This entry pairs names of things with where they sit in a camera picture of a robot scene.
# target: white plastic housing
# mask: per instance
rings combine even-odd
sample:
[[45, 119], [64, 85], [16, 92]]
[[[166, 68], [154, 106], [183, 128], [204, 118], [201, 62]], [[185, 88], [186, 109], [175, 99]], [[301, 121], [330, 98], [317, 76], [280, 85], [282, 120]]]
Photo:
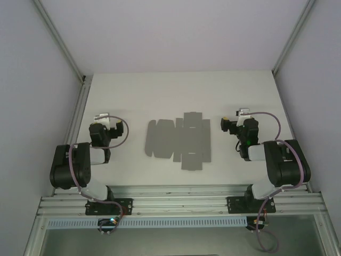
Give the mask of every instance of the white plastic housing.
[[265, 161], [264, 145], [255, 145], [248, 148], [250, 161]]
[[90, 148], [90, 164], [103, 164], [105, 162], [104, 150], [101, 148]]
[[252, 193], [255, 199], [265, 199], [277, 190], [281, 190], [283, 187], [290, 187], [291, 185], [283, 185], [281, 187], [275, 187], [266, 176], [264, 179], [252, 185]]
[[90, 182], [86, 185], [85, 188], [82, 188], [81, 191], [85, 195], [99, 200], [106, 200], [108, 197], [108, 188], [106, 187], [106, 185], [100, 183], [93, 177], [91, 177]]
[[97, 122], [97, 123], [105, 125], [107, 130], [110, 130], [110, 118], [109, 117], [102, 118], [102, 119], [97, 119], [96, 120], [97, 117], [108, 116], [108, 115], [109, 115], [109, 113], [100, 113], [98, 116], [94, 117], [94, 121]]
[[249, 108], [240, 108], [239, 109], [239, 117], [237, 121], [237, 126], [242, 126], [244, 124], [244, 120], [250, 119], [251, 115], [241, 115], [241, 114], [247, 114], [250, 112]]

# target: white table surface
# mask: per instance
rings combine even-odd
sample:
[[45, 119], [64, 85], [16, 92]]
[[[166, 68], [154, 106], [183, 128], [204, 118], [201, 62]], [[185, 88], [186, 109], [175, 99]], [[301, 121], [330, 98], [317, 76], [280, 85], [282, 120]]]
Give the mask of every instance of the white table surface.
[[[245, 162], [234, 149], [236, 136], [220, 128], [220, 119], [237, 120], [241, 107], [275, 114], [282, 124], [280, 139], [292, 138], [270, 71], [95, 74], [77, 142], [91, 141], [88, 127], [94, 116], [110, 113], [127, 121], [130, 134], [122, 146], [111, 150], [108, 164], [92, 166], [97, 180], [112, 186], [251, 184], [266, 175], [265, 162]], [[175, 121], [190, 111], [210, 119], [212, 162], [203, 163], [202, 171], [186, 171], [173, 157], [148, 157], [144, 152], [148, 122]], [[259, 142], [274, 139], [276, 121], [264, 115], [254, 118], [259, 121]], [[123, 137], [111, 140], [111, 145]]]

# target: cable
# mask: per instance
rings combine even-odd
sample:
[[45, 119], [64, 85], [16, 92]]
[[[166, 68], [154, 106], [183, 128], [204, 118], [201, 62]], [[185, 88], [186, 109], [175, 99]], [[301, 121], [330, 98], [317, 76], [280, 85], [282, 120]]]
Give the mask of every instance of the cable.
[[104, 225], [104, 224], [108, 224], [108, 223], [111, 223], [111, 222], [110, 222], [109, 220], [104, 220], [104, 221], [101, 222], [99, 230], [100, 230], [100, 232], [101, 232], [102, 234], [104, 234], [104, 231], [102, 230], [103, 225]]
[[237, 148], [238, 148], [238, 145], [239, 145], [239, 142], [240, 142], [240, 141], [238, 141], [237, 144], [236, 144], [236, 151], [237, 151], [237, 152], [240, 151], [240, 150], [237, 149]]
[[264, 209], [264, 219], [265, 219], [265, 221], [267, 221], [267, 210], [266, 209]]
[[72, 145], [70, 146], [70, 149], [69, 149], [69, 168], [70, 168], [70, 173], [71, 173], [72, 179], [73, 179], [73, 181], [74, 181], [74, 183], [75, 183], [75, 185], [76, 185], [76, 187], [77, 187], [77, 189], [78, 189], [79, 194], [80, 194], [81, 196], [87, 198], [87, 199], [93, 200], [93, 201], [98, 202], [98, 203], [101, 203], [101, 204], [114, 204], [114, 205], [116, 205], [116, 206], [119, 207], [119, 210], [120, 210], [119, 220], [117, 221], [117, 224], [115, 225], [115, 227], [109, 232], [109, 233], [111, 234], [112, 232], [114, 232], [114, 231], [117, 229], [117, 227], [118, 227], [118, 225], [119, 225], [119, 223], [120, 223], [120, 221], [121, 221], [121, 219], [122, 219], [122, 217], [123, 217], [123, 209], [122, 209], [122, 206], [121, 206], [119, 203], [116, 203], [116, 202], [114, 202], [114, 201], [103, 201], [103, 200], [98, 200], [98, 199], [96, 199], [96, 198], [92, 198], [92, 197], [90, 197], [90, 196], [85, 195], [85, 194], [82, 193], [82, 188], [81, 188], [81, 186], [79, 185], [79, 183], [78, 183], [78, 181], [77, 181], [77, 179], [76, 179], [76, 175], [75, 175], [75, 172], [74, 172], [74, 167], [73, 167], [73, 165], [72, 165], [72, 150], [73, 150], [73, 148], [74, 148], [75, 145], [77, 145], [77, 143], [72, 144]]
[[269, 116], [272, 116], [273, 118], [276, 119], [276, 121], [278, 123], [278, 133], [275, 137], [275, 140], [278, 139], [279, 135], [281, 134], [282, 126], [281, 126], [281, 123], [279, 122], [279, 119], [274, 114], [269, 113], [269, 112], [253, 112], [253, 113], [246, 113], [246, 114], [240, 114], [240, 115], [241, 116], [248, 116], [248, 115], [258, 115], [258, 114], [269, 115]]
[[124, 138], [124, 140], [123, 140], [122, 142], [120, 142], [119, 144], [117, 144], [117, 145], [109, 146], [109, 147], [93, 147], [93, 148], [101, 148], [101, 149], [117, 148], [117, 147], [121, 146], [121, 145], [128, 139], [128, 136], [129, 136], [129, 125], [128, 125], [128, 123], [127, 123], [124, 119], [122, 119], [122, 118], [120, 118], [120, 117], [118, 117], [118, 116], [110, 116], [110, 115], [107, 115], [107, 116], [99, 116], [99, 117], [96, 117], [95, 120], [99, 120], [99, 119], [107, 118], [107, 117], [111, 117], [111, 118], [115, 118], [115, 119], [121, 120], [121, 121], [126, 125], [126, 127], [127, 127], [127, 135], [126, 135], [126, 137]]
[[[124, 140], [121, 143], [117, 144], [117, 145], [109, 146], [109, 147], [93, 147], [93, 148], [100, 148], [100, 149], [117, 148], [117, 147], [121, 146], [128, 139], [128, 136], [129, 136], [129, 125], [128, 125], [128, 123], [124, 119], [122, 119], [120, 117], [117, 117], [117, 116], [107, 115], [107, 116], [97, 117], [97, 118], [95, 118], [95, 120], [106, 118], [106, 117], [111, 117], [111, 118], [116, 118], [116, 119], [121, 120], [126, 125], [126, 127], [127, 127], [127, 135], [125, 136]], [[121, 221], [121, 219], [123, 217], [122, 206], [119, 203], [116, 203], [114, 201], [103, 201], [103, 200], [99, 200], [99, 199], [96, 199], [96, 198], [89, 197], [89, 196], [87, 196], [87, 195], [82, 193], [82, 188], [81, 188], [81, 186], [79, 185], [79, 183], [78, 183], [78, 181], [76, 179], [76, 175], [75, 175], [75, 172], [74, 172], [74, 167], [72, 165], [72, 150], [73, 150], [75, 145], [77, 145], [77, 143], [74, 143], [74, 144], [70, 145], [70, 149], [69, 149], [69, 168], [70, 168], [70, 173], [71, 173], [72, 179], [73, 179], [73, 181], [74, 181], [74, 183], [75, 183], [75, 185], [76, 185], [76, 187], [78, 189], [79, 194], [82, 195], [83, 197], [87, 198], [87, 199], [93, 200], [93, 201], [101, 203], [101, 204], [114, 204], [114, 205], [119, 207], [119, 210], [120, 210], [119, 220], [117, 221], [117, 224], [115, 225], [115, 227], [109, 232], [109, 234], [111, 234], [112, 232], [114, 232], [117, 229], [117, 227], [118, 227], [118, 225], [119, 225], [119, 223], [120, 223], [120, 221]]]
[[276, 121], [277, 121], [277, 123], [278, 123], [278, 133], [277, 133], [277, 136], [275, 137], [275, 141], [276, 141], [276, 142], [279, 142], [279, 143], [282, 143], [282, 144], [286, 145], [287, 148], [289, 148], [289, 150], [292, 152], [292, 154], [294, 155], [294, 157], [295, 157], [295, 159], [296, 159], [296, 162], [297, 162], [298, 168], [299, 168], [299, 172], [300, 172], [300, 174], [301, 174], [301, 177], [300, 177], [300, 179], [299, 179], [298, 184], [296, 184], [295, 186], [290, 186], [290, 187], [288, 187], [288, 186], [287, 186], [287, 187], [282, 187], [282, 189], [277, 190], [277, 191], [275, 191], [274, 193], [270, 194], [270, 196], [268, 196], [268, 197], [264, 200], [264, 202], [262, 203], [262, 205], [261, 205], [261, 207], [259, 208], [259, 211], [258, 211], [257, 220], [256, 220], [256, 235], [257, 235], [258, 243], [259, 243], [259, 245], [261, 246], [261, 248], [262, 248], [265, 252], [268, 252], [268, 253], [276, 253], [276, 252], [279, 251], [279, 240], [278, 240], [278, 238], [275, 236], [274, 233], [272, 233], [272, 232], [270, 232], [270, 231], [267, 231], [267, 230], [263, 230], [263, 232], [266, 232], [266, 233], [271, 234], [272, 236], [274, 236], [275, 239], [276, 239], [276, 244], [277, 244], [277, 245], [276, 245], [276, 248], [275, 248], [274, 250], [268, 250], [267, 248], [264, 247], [264, 245], [262, 244], [262, 241], [261, 241], [261, 236], [260, 236], [260, 234], [259, 234], [259, 232], [258, 232], [258, 231], [259, 231], [259, 229], [258, 229], [259, 219], [260, 219], [260, 217], [261, 217], [261, 214], [262, 214], [262, 211], [263, 211], [263, 208], [264, 208], [266, 202], [267, 202], [270, 198], [274, 197], [275, 195], [277, 195], [278, 193], [280, 193], [281, 191], [283, 191], [283, 190], [285, 190], [285, 189], [295, 189], [295, 188], [298, 188], [298, 187], [300, 187], [300, 186], [302, 185], [303, 180], [304, 180], [304, 171], [303, 171], [303, 166], [302, 166], [301, 160], [299, 159], [299, 156], [298, 156], [298, 154], [296, 153], [296, 151], [293, 149], [293, 147], [292, 147], [289, 143], [287, 143], [287, 142], [285, 142], [285, 141], [283, 141], [283, 140], [278, 140], [278, 137], [279, 137], [279, 135], [280, 135], [280, 133], [281, 133], [281, 123], [280, 123], [279, 119], [278, 119], [274, 114], [269, 113], [269, 112], [253, 112], [253, 113], [247, 113], [247, 114], [241, 114], [241, 115], [257, 115], [257, 114], [270, 115], [270, 116], [272, 116], [273, 118], [276, 119]]

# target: white enclosure wall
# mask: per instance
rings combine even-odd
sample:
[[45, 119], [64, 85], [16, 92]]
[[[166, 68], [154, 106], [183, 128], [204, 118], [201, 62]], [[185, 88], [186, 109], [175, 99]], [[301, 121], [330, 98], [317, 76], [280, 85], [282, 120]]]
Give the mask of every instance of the white enclosure wall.
[[0, 248], [22, 255], [79, 83], [29, 0], [0, 3]]
[[271, 70], [307, 0], [41, 0], [85, 75]]
[[277, 76], [295, 135], [341, 240], [341, 1], [318, 1]]

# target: gray cardboard sheet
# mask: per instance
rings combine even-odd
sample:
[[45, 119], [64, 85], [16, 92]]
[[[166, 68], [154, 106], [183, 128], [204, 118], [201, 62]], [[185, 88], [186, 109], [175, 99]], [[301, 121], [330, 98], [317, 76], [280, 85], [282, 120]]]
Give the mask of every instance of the gray cardboard sheet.
[[148, 124], [145, 153], [156, 158], [182, 162], [181, 169], [202, 170], [202, 163], [211, 162], [210, 120], [202, 113], [184, 113], [184, 118], [152, 120]]

